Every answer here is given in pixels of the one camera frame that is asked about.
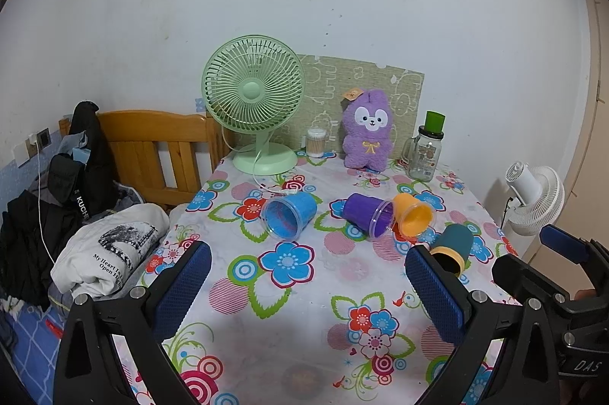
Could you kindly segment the blue plastic cup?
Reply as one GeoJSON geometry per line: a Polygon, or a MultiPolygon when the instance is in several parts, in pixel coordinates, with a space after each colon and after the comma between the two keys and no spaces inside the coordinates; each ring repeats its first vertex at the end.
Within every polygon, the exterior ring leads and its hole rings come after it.
{"type": "Polygon", "coordinates": [[[317,213],[312,194],[299,191],[293,195],[268,200],[262,208],[261,219],[266,230],[282,240],[296,240],[317,213]]]}

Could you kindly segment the dark teal yellow cup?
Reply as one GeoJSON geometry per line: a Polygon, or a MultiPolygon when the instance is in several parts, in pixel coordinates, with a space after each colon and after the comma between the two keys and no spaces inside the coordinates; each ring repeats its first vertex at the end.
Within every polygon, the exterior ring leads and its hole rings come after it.
{"type": "Polygon", "coordinates": [[[445,271],[459,277],[464,273],[473,242],[472,232],[466,226],[454,223],[435,238],[429,253],[445,271]]]}

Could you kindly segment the orange plastic cup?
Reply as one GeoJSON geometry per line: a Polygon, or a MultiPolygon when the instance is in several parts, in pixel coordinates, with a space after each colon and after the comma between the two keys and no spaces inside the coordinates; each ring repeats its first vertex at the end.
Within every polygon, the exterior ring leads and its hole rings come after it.
{"type": "Polygon", "coordinates": [[[403,238],[417,237],[435,218],[435,209],[414,196],[400,193],[392,200],[394,230],[403,238]]]}

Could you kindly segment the purple plastic cup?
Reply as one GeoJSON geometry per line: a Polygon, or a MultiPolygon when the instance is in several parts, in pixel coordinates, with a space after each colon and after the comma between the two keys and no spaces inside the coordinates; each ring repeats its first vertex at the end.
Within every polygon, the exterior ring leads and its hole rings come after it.
{"type": "Polygon", "coordinates": [[[389,200],[352,194],[345,201],[343,218],[366,233],[371,240],[376,240],[392,228],[393,204],[389,200]]]}

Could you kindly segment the white floor fan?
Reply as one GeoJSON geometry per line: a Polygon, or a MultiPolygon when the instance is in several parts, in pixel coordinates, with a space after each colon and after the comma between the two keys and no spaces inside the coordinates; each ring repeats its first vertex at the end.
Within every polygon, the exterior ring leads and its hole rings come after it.
{"type": "Polygon", "coordinates": [[[548,166],[531,168],[525,162],[516,161],[506,171],[505,181],[517,200],[507,216],[517,235],[534,237],[543,226],[558,219],[566,194],[554,169],[548,166]]]}

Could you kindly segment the white printed t-shirt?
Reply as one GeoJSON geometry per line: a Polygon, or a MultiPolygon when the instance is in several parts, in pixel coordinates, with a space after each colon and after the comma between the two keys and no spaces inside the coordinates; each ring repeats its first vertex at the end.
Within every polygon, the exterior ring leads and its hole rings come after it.
{"type": "Polygon", "coordinates": [[[158,205],[138,204],[82,226],[59,254],[51,276],[60,293],[76,297],[109,296],[169,228],[169,216],[158,205]]]}

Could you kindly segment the blue checkered bedsheet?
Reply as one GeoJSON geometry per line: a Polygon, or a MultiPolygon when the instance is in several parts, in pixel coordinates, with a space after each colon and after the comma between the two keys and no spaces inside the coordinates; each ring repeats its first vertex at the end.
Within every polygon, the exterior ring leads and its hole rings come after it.
{"type": "Polygon", "coordinates": [[[10,367],[36,404],[52,404],[56,361],[64,322],[53,305],[40,307],[1,298],[1,337],[10,367]]]}

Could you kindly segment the floral tablecloth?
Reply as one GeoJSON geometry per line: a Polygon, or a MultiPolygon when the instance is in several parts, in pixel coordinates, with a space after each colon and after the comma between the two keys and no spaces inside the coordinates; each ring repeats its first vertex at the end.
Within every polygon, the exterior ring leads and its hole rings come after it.
{"type": "Polygon", "coordinates": [[[462,284],[508,301],[491,268],[511,244],[452,171],[421,183],[399,162],[376,173],[299,152],[291,171],[256,179],[224,159],[139,272],[147,287],[194,242],[210,246],[210,274],[163,344],[200,403],[412,404],[440,373],[452,347],[407,279],[413,240],[395,230],[371,240],[347,222],[355,193],[428,203],[435,218],[423,244],[466,226],[474,242],[462,284]],[[263,206],[299,191],[313,195],[315,217],[296,240],[274,237],[263,206]]]}

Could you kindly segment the glass jar green lid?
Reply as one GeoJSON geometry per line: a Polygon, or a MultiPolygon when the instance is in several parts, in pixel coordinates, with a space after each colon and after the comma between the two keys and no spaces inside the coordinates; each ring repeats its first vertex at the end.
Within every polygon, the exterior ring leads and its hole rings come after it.
{"type": "Polygon", "coordinates": [[[417,135],[405,143],[403,161],[412,179],[429,182],[434,178],[444,139],[444,124],[444,114],[428,111],[417,135]]]}

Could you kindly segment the purple plush toy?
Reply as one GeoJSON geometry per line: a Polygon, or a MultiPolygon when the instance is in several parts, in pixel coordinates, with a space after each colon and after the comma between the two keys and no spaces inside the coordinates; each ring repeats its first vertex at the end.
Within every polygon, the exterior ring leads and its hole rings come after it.
{"type": "Polygon", "coordinates": [[[363,91],[343,113],[343,152],[347,168],[383,172],[393,149],[390,133],[392,112],[381,89],[363,91]]]}

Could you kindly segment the cotton swab container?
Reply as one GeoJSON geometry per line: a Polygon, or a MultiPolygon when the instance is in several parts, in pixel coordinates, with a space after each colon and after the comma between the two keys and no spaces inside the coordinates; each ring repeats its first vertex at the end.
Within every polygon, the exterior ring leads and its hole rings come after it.
{"type": "Polygon", "coordinates": [[[306,131],[306,154],[310,158],[322,158],[325,152],[326,137],[325,129],[310,128],[306,131]]]}

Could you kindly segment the green desk fan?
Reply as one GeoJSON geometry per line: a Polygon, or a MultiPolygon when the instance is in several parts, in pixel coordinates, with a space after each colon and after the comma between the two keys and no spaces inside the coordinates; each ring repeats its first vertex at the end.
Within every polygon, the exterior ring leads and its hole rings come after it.
{"type": "Polygon", "coordinates": [[[305,93],[303,67],[288,45],[264,35],[227,41],[206,62],[201,93],[206,111],[222,129],[253,137],[233,152],[236,169],[270,176],[294,168],[295,152],[271,141],[305,93]]]}

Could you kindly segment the patterned green foam board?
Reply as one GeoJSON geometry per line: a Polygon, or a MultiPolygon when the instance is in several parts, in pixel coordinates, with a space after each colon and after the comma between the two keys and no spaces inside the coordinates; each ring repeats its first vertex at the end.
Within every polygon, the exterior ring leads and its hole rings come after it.
{"type": "Polygon", "coordinates": [[[306,130],[327,132],[326,148],[341,153],[344,138],[344,95],[351,89],[381,89],[388,97],[393,116],[389,126],[391,156],[400,157],[406,140],[413,136],[424,75],[399,67],[383,66],[341,57],[302,54],[303,99],[287,124],[274,131],[272,142],[297,150],[305,146],[306,130]]]}

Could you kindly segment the wall power socket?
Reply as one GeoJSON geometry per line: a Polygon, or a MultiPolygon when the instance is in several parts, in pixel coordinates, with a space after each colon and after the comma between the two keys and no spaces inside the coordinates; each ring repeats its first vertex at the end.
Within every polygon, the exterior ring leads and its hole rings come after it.
{"type": "Polygon", "coordinates": [[[51,138],[51,133],[49,132],[48,128],[45,128],[36,134],[36,142],[40,149],[44,149],[44,148],[48,147],[49,145],[51,145],[52,138],[51,138]]]}

